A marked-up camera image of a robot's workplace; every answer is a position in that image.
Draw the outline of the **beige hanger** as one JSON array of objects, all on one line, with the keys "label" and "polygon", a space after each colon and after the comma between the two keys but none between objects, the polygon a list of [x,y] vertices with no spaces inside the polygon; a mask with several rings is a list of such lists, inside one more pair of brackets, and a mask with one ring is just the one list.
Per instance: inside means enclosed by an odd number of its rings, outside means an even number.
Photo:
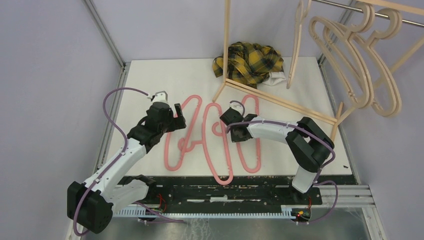
[{"label": "beige hanger", "polygon": [[385,86],[388,94],[390,106],[383,108],[374,96],[371,101],[371,107],[373,110],[382,117],[394,117],[401,110],[402,100],[400,98],[399,89],[395,82],[395,78],[385,61],[376,52],[375,45],[380,40],[391,39],[399,33],[402,26],[402,14],[395,9],[383,8],[378,11],[380,14],[388,16],[389,25],[387,29],[383,31],[374,30],[367,39],[364,39],[360,33],[369,30],[375,20],[375,9],[374,7],[365,2],[358,1],[355,6],[360,8],[363,13],[362,23],[359,30],[355,30],[352,34],[351,39],[355,41],[362,50],[364,50],[371,61],[374,63],[376,69],[379,71],[379,78],[377,80],[369,80],[372,85],[372,89],[378,89],[380,85]]},{"label": "beige hanger", "polygon": [[287,89],[291,88],[293,84],[293,80],[295,78],[297,63],[298,63],[299,54],[300,54],[301,41],[302,41],[302,25],[303,25],[304,19],[308,16],[308,13],[311,8],[311,4],[312,4],[311,0],[307,0],[306,2],[304,2],[303,0],[299,0],[296,11],[295,11],[293,49],[292,49],[290,69],[288,72],[288,77],[286,82]]},{"label": "beige hanger", "polygon": [[362,10],[359,24],[345,25],[323,16],[313,16],[308,31],[342,82],[353,107],[362,109],[371,105],[374,89],[365,60],[353,41],[371,27],[375,9],[364,2],[355,6]]},{"label": "beige hanger", "polygon": [[[323,24],[324,28],[322,33],[324,38],[327,37],[327,34],[334,34],[338,40],[344,44],[347,52],[350,55],[350,57],[347,57],[332,40],[326,40],[327,45],[331,49],[331,52],[338,56],[338,58],[341,60],[341,63],[337,63],[336,58],[333,56],[328,56],[327,59],[334,68],[334,71],[338,73],[340,80],[343,81],[347,96],[349,100],[351,100],[352,105],[358,109],[369,106],[374,94],[372,84],[369,83],[369,80],[371,80],[371,75],[369,73],[368,67],[359,49],[354,44],[354,40],[351,39],[355,30],[360,29],[362,22],[363,20],[359,24],[344,25],[328,20],[327,23]],[[342,66],[349,70],[354,79],[357,80],[359,88],[362,91],[362,95],[356,96],[352,85],[344,76]]]}]

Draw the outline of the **pink hanger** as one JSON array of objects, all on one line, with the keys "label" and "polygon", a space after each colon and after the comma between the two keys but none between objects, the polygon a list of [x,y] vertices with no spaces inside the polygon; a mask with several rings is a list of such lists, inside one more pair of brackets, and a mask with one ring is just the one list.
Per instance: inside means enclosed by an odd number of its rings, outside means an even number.
[{"label": "pink hanger", "polygon": [[187,127],[183,133],[169,132],[166,134],[164,146],[164,167],[171,172],[175,172],[183,165],[185,154],[194,149],[191,146],[192,133],[198,119],[203,100],[199,95],[189,96],[182,104],[181,110],[189,106],[188,116],[184,113]]},{"label": "pink hanger", "polygon": [[216,102],[203,105],[196,96],[197,103],[190,114],[186,133],[178,140],[180,156],[170,171],[177,171],[183,166],[183,160],[194,151],[194,157],[205,160],[210,174],[222,186],[228,186],[234,179],[229,143],[225,135],[225,125],[219,119],[222,107]]},{"label": "pink hanger", "polygon": [[[253,111],[253,114],[259,115],[260,104],[257,96],[247,94],[243,97],[241,103],[246,110],[245,116],[248,111]],[[261,140],[253,138],[248,141],[237,142],[235,145],[243,169],[250,174],[257,173],[262,166]]]}]

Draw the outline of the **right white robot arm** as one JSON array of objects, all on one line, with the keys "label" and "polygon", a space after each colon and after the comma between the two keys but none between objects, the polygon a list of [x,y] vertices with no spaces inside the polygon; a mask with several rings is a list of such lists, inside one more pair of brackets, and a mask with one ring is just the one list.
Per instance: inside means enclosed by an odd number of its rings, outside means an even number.
[{"label": "right white robot arm", "polygon": [[256,114],[242,114],[229,108],[219,118],[226,126],[233,143],[250,139],[266,139],[288,145],[298,164],[289,189],[289,199],[302,204],[309,198],[309,189],[318,180],[322,169],[335,157],[331,138],[310,117],[295,122],[277,121]]}]

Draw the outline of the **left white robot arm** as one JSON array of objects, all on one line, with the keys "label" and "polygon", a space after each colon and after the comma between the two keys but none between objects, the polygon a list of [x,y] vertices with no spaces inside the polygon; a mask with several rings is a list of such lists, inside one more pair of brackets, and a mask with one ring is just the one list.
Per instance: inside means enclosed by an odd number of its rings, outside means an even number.
[{"label": "left white robot arm", "polygon": [[146,176],[118,186],[125,174],[157,145],[162,136],[186,128],[179,103],[171,108],[165,102],[153,102],[136,126],[124,136],[124,145],[99,170],[84,182],[72,182],[67,189],[67,216],[73,220],[74,232],[82,236],[78,226],[95,234],[101,233],[112,217],[135,202],[150,204],[158,191]]}]

